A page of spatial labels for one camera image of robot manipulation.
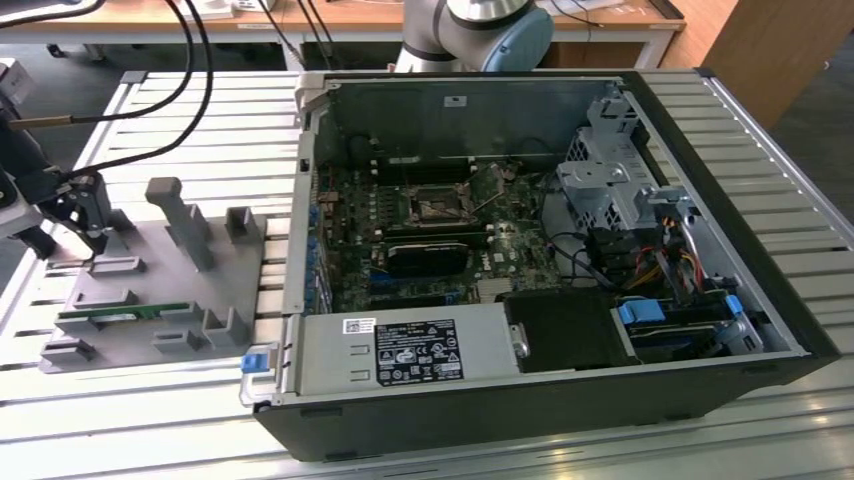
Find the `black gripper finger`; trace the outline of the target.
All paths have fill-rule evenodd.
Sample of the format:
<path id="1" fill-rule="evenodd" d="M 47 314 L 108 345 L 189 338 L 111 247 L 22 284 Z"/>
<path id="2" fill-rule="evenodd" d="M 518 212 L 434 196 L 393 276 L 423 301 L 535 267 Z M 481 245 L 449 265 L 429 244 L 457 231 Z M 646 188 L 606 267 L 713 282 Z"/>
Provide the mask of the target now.
<path id="1" fill-rule="evenodd" d="M 75 232 L 95 255 L 104 253 L 111 203 L 99 173 L 72 178 L 58 199 L 59 223 Z"/>
<path id="2" fill-rule="evenodd" d="M 56 251 L 58 243 L 39 225 L 22 230 L 16 239 L 32 250 L 39 260 L 48 259 Z"/>

